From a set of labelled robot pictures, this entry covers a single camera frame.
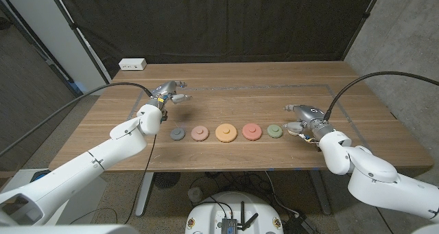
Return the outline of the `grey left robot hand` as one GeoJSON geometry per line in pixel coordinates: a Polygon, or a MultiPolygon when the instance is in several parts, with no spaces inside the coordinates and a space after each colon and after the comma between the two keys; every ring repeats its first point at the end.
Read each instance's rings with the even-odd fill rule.
{"type": "Polygon", "coordinates": [[[186,86],[187,84],[182,81],[166,82],[152,91],[152,96],[147,104],[153,105],[162,110],[168,101],[171,101],[173,104],[188,101],[192,98],[192,96],[177,94],[176,92],[178,88],[185,88],[186,86]]]}

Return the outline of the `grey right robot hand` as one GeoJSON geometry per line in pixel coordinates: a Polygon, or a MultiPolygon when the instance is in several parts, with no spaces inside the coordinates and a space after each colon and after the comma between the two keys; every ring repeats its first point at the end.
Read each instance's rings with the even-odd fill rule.
{"type": "Polygon", "coordinates": [[[284,107],[286,111],[292,111],[297,121],[284,124],[283,127],[294,135],[299,135],[304,130],[310,130],[317,140],[324,135],[333,132],[335,128],[324,120],[324,113],[316,107],[307,105],[289,104],[284,107]]]}

